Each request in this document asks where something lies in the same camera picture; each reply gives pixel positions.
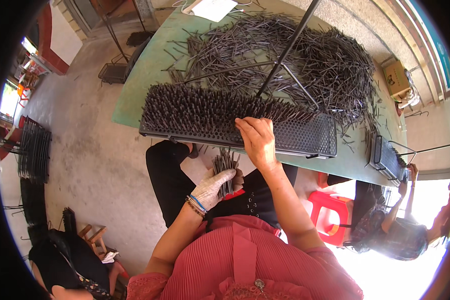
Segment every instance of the blue bracelet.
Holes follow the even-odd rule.
[[[205,213],[208,213],[208,210],[205,209],[205,207],[197,200],[197,198],[192,196],[192,194],[190,194],[190,197],[192,197],[193,200],[197,201],[198,205],[205,211]]]

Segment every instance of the white work glove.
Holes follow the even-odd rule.
[[[243,188],[243,173],[240,169],[228,169],[214,176],[214,169],[208,170],[200,183],[192,191],[191,196],[207,210],[211,210],[220,202],[218,191],[222,184],[233,179],[233,191],[236,192]]]

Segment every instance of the woman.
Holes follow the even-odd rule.
[[[350,241],[344,242],[344,246],[351,246],[358,253],[372,249],[393,259],[410,261],[422,255],[430,243],[448,235],[450,231],[450,197],[448,204],[442,207],[430,229],[419,224],[412,216],[415,181],[419,171],[414,164],[408,165],[408,169],[412,184],[405,209],[405,218],[398,218],[397,213],[407,194],[407,184],[400,183],[398,192],[401,197],[387,212],[382,187],[356,181],[352,224],[350,225],[352,233]],[[335,175],[318,174],[318,185],[321,188],[349,180]]]
[[[246,117],[235,124],[257,167],[243,180],[229,169],[195,186],[180,170],[191,144],[162,141],[147,151],[168,230],[145,272],[130,279],[127,299],[362,299],[295,193],[297,169],[276,160],[272,122]],[[220,201],[218,190],[230,179],[245,193]],[[289,244],[277,237],[280,226]]]
[[[33,276],[51,299],[108,300],[117,276],[128,277],[118,261],[102,263],[87,242],[72,232],[51,229],[28,257]]]

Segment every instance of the silver bangle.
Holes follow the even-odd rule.
[[[186,200],[191,203],[199,212],[201,212],[203,215],[207,214],[207,211],[204,210],[198,203],[193,199],[190,195],[186,196]]]

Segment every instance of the person's arm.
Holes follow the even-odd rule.
[[[417,180],[417,175],[419,173],[417,166],[415,164],[410,164],[410,165],[408,165],[407,168],[410,170],[410,180],[412,182],[412,190],[410,191],[410,195],[408,195],[408,202],[407,202],[406,209],[405,209],[405,218],[406,219],[412,213],[413,196],[415,193],[415,181]],[[381,228],[386,233],[388,233],[390,226],[392,226],[392,224],[397,219],[398,209],[400,208],[400,205],[402,204],[402,201],[405,198],[405,195],[407,195],[407,190],[408,190],[407,184],[401,182],[400,185],[398,186],[398,193],[400,194],[400,199],[390,209],[390,212],[385,216],[385,218],[383,219],[383,222],[381,223]]]
[[[235,119],[235,124],[242,135],[248,157],[270,188],[278,222],[287,235],[288,243],[302,251],[325,246],[282,164],[276,160],[272,121],[245,117]]]
[[[144,273],[158,272],[170,276],[179,254],[193,239],[203,217],[185,202],[180,213],[158,241]]]
[[[395,222],[397,219],[397,213],[400,205],[402,204],[403,196],[400,197],[400,199],[396,202],[396,204],[390,209],[390,212],[385,216],[381,223],[381,228],[383,231],[388,233],[390,230],[390,226]]]
[[[30,261],[31,266],[31,272],[33,273],[33,276],[35,277],[35,280],[45,289],[45,283],[42,279],[42,274],[40,273],[40,270],[38,269],[37,265]],[[66,289],[63,286],[60,285],[54,285],[52,286],[52,293],[50,295],[50,299],[53,300],[93,300],[92,294],[90,294],[85,289]]]
[[[410,170],[410,180],[412,181],[412,187],[410,188],[410,195],[408,195],[408,202],[406,203],[405,208],[405,219],[410,218],[412,215],[412,206],[413,206],[413,196],[415,195],[415,182],[417,181],[417,177],[419,174],[419,170],[415,164],[410,164],[408,166]]]
[[[220,201],[217,194],[223,183],[233,179],[234,191],[242,188],[243,178],[240,181],[240,178],[234,178],[235,174],[239,176],[242,172],[238,169],[237,171],[228,169],[214,176],[214,170],[210,169],[191,195],[204,209],[209,211]],[[193,235],[203,218],[203,215],[198,214],[185,202],[172,225],[165,231],[153,249],[144,273],[158,272],[170,277],[177,257],[193,241]]]

